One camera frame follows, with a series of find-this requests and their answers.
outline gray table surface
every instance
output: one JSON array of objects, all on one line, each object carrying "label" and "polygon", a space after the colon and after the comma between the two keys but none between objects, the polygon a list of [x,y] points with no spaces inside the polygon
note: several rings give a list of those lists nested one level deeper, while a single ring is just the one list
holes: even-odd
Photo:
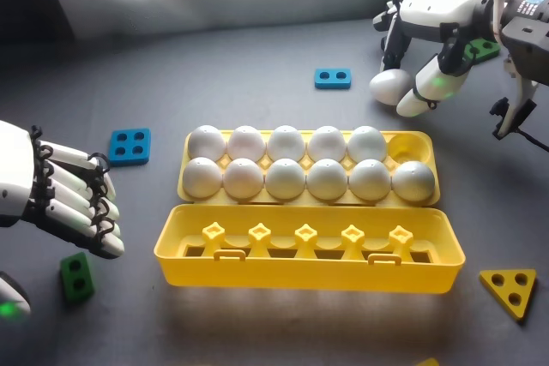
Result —
[{"label": "gray table surface", "polygon": [[[4,52],[0,118],[39,124],[50,141],[108,150],[115,129],[148,127],[147,165],[116,169],[125,255],[94,256],[97,292],[67,309],[59,261],[78,251],[31,225],[2,230],[0,269],[26,287],[32,319],[0,323],[0,364],[541,365],[549,358],[549,157],[518,135],[492,137],[492,104],[515,93],[502,59],[474,69],[460,95],[399,118],[368,94],[380,33],[368,21],[199,33],[116,47]],[[439,45],[414,41],[415,71]],[[14,62],[37,56],[23,67]],[[346,67],[348,91],[318,91],[315,68]],[[549,141],[545,87],[524,129]],[[467,263],[440,296],[175,288],[153,248],[172,207],[185,136],[211,123],[272,129],[333,125],[422,130],[433,140],[445,211]],[[535,268],[528,320],[517,325],[478,281],[493,268]]]}]

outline blue square block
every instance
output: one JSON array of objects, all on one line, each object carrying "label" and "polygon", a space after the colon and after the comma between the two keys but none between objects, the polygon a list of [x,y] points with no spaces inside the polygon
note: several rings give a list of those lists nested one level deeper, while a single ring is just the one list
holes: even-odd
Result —
[{"label": "blue square block", "polygon": [[111,136],[111,166],[145,165],[151,151],[150,129],[115,130]]},{"label": "blue square block", "polygon": [[315,87],[317,89],[348,89],[351,87],[351,70],[317,69]]}]

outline green block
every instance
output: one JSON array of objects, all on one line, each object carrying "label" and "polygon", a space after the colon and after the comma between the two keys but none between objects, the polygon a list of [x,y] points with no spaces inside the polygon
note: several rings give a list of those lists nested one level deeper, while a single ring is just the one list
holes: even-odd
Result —
[{"label": "green block", "polygon": [[499,55],[501,46],[498,42],[489,42],[488,40],[484,39],[475,39],[465,47],[465,56],[469,61],[473,59],[473,48],[477,52],[474,64],[479,64]]},{"label": "green block", "polygon": [[61,279],[69,303],[83,302],[95,293],[94,281],[84,252],[65,257],[61,261]]}]

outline yellow egg carton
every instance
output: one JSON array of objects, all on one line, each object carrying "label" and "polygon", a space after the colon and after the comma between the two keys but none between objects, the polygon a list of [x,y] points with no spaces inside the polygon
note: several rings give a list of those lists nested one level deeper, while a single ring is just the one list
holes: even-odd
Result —
[{"label": "yellow egg carton", "polygon": [[444,293],[465,262],[426,207],[182,205],[154,253],[175,286],[338,291]]},{"label": "yellow egg carton", "polygon": [[[223,138],[225,141],[228,141],[231,137],[232,130],[222,130]],[[272,130],[261,130],[262,138],[265,142],[268,141],[269,137],[273,133]],[[305,141],[305,144],[309,142],[314,133],[314,130],[300,130],[301,135]],[[351,138],[352,130],[342,130],[341,133],[345,137],[345,141],[349,141]],[[233,199],[223,188],[221,188],[215,195],[210,196],[207,199],[197,199],[188,195],[183,187],[183,170],[185,166],[190,162],[189,151],[188,151],[188,142],[189,136],[187,136],[184,145],[183,161],[181,163],[181,170],[179,172],[179,183],[178,183],[178,194],[179,197],[185,201],[194,201],[201,203],[223,203],[223,204],[237,204],[237,203],[261,203],[261,204],[287,204],[287,205],[363,205],[363,206],[430,206],[435,204],[440,198],[440,188],[438,186],[438,176],[437,176],[437,167],[435,165],[435,155],[432,149],[431,138],[425,133],[414,132],[414,131],[392,131],[392,132],[381,132],[383,137],[387,141],[387,158],[383,161],[389,174],[392,176],[396,168],[404,162],[410,160],[418,160],[426,164],[432,171],[435,177],[435,190],[431,197],[425,199],[422,202],[410,202],[405,201],[401,197],[395,194],[393,190],[389,192],[387,196],[379,201],[364,201],[356,196],[348,187],[347,192],[335,201],[321,201],[313,196],[307,189],[304,192],[292,199],[290,201],[282,201],[273,197],[264,187],[263,189],[254,197],[242,201]],[[231,163],[231,158],[228,154],[225,154],[220,160],[218,160],[217,165],[221,168],[222,172],[225,172],[225,169]],[[305,172],[305,175],[309,173],[309,169],[314,165],[314,161],[309,157],[307,153],[299,161],[301,167]],[[340,162],[344,167],[347,175],[351,174],[356,162],[354,162],[346,153],[345,158]],[[273,164],[273,160],[265,154],[257,164],[261,167],[263,175],[267,174],[268,168]]]}]

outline green light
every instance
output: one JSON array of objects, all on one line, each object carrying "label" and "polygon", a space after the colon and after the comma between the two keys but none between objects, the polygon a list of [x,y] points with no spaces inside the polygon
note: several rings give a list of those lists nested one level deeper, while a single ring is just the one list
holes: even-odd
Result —
[{"label": "green light", "polygon": [[446,80],[442,77],[436,77],[432,80],[432,85],[434,87],[445,87],[446,86]]},{"label": "green light", "polygon": [[0,304],[0,317],[16,317],[19,314],[19,309],[13,302]]}]

